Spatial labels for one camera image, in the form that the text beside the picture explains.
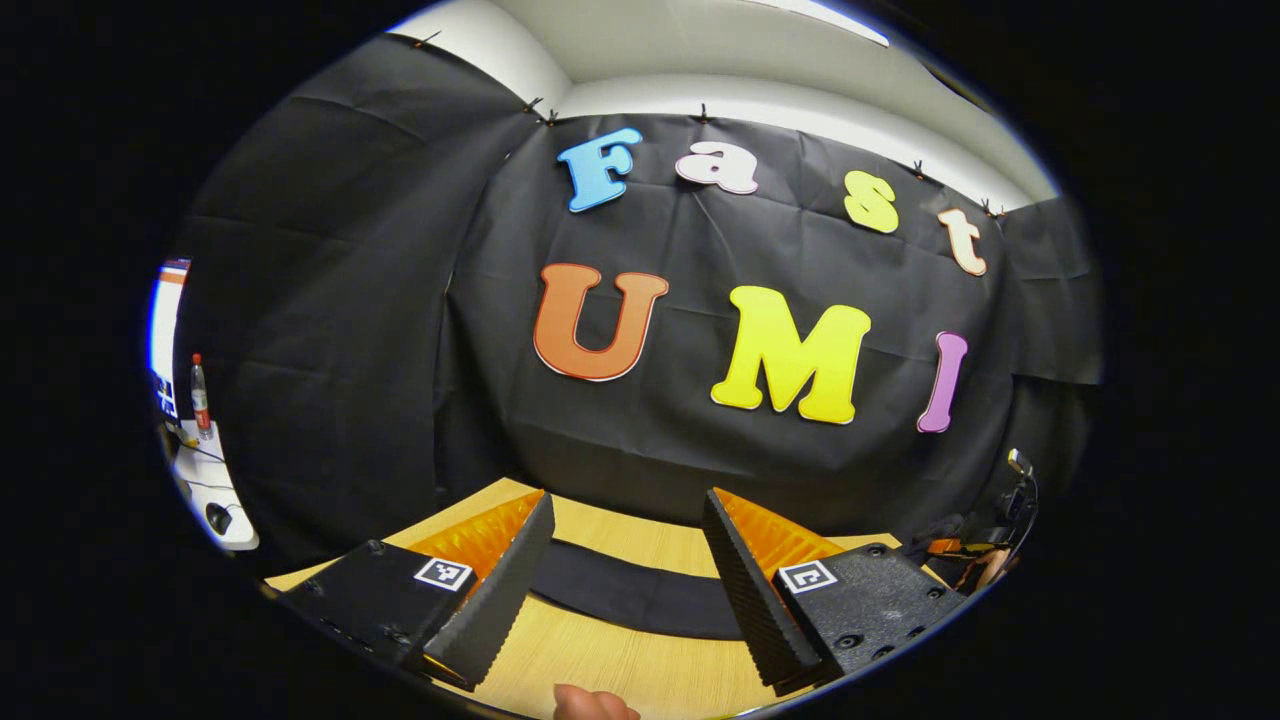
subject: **ceiling light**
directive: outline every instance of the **ceiling light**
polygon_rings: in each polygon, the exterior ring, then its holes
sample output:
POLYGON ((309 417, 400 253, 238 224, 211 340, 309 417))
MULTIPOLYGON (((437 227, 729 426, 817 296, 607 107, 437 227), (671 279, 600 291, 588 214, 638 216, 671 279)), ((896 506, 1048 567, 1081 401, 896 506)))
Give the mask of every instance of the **ceiling light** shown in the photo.
POLYGON ((851 32, 856 36, 865 37, 872 42, 888 47, 888 38, 883 35, 876 32, 874 29, 854 22, 845 15, 813 3, 812 0, 742 0, 744 3, 753 3, 755 5, 768 5, 769 8, 777 8, 780 10, 788 10, 804 15, 806 18, 813 18, 815 20, 822 20, 827 24, 833 24, 840 29, 851 32))

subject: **plastic bottle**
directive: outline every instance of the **plastic bottle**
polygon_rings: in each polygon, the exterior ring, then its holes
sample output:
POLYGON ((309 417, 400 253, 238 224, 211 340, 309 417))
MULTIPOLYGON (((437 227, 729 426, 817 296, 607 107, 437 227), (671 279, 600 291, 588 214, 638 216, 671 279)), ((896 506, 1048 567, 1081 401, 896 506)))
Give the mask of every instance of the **plastic bottle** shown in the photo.
POLYGON ((214 437, 214 424, 209 420, 209 389, 205 387, 205 369, 200 366, 200 354, 191 356, 191 407, 196 411, 200 439, 214 437))

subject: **computer monitor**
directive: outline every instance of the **computer monitor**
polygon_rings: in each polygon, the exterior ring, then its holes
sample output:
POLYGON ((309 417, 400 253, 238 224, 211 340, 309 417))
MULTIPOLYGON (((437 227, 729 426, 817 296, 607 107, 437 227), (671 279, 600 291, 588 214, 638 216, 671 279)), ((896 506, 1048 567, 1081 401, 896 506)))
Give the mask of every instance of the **computer monitor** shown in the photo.
POLYGON ((189 269, 189 258, 166 258, 160 265, 151 302, 151 332, 147 341, 151 387, 159 420, 170 429, 182 427, 178 398, 174 395, 173 338, 178 325, 178 302, 189 269))

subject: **ceiling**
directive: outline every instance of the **ceiling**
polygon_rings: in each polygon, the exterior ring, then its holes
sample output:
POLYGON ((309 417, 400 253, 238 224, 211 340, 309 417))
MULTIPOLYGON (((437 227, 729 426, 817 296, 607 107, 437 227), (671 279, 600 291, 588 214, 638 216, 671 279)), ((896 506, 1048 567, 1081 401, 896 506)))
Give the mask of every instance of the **ceiling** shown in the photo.
POLYGON ((750 0, 492 1, 524 24, 575 85, 698 73, 809 87, 874 105, 963 145, 1033 200, 1057 195, 1006 126, 900 47, 750 0))

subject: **letter u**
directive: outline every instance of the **letter u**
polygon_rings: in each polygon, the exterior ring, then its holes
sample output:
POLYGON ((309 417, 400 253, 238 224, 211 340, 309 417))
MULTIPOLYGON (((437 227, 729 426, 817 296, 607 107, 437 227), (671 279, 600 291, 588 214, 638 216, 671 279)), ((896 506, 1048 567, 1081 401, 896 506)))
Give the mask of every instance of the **letter u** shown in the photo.
POLYGON ((548 368, 584 380, 621 378, 635 368, 649 332, 653 304, 667 295, 667 281, 645 273, 622 273, 614 281, 622 291, 622 310, 613 342, 604 350, 577 343, 577 320, 586 291, 600 284, 600 273, 586 265, 558 263, 543 268, 547 291, 534 324, 534 350, 548 368))

